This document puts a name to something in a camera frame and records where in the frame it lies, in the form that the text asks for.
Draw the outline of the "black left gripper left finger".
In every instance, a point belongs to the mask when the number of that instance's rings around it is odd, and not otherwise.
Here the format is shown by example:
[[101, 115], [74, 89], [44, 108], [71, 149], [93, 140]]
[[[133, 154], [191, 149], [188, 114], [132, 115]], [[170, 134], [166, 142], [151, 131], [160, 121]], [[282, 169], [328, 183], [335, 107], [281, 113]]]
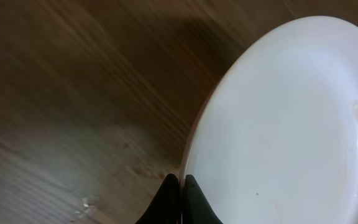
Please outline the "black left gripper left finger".
[[180, 214], [180, 184], [168, 174], [136, 224], [177, 224]]

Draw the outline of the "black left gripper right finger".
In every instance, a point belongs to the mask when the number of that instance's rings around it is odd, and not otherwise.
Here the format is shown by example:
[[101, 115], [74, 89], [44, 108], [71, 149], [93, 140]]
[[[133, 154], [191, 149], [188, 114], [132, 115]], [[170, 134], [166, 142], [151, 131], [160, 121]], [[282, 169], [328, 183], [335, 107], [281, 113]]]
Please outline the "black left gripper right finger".
[[182, 224], [223, 224], [211, 208], [193, 175], [186, 175], [182, 190]]

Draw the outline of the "large white plate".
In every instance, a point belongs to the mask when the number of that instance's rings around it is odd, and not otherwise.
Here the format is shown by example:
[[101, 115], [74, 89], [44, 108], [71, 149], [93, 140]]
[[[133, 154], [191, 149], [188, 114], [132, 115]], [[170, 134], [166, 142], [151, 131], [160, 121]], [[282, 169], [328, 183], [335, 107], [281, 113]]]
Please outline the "large white plate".
[[358, 27], [287, 22], [227, 71], [188, 140], [223, 223], [358, 223]]

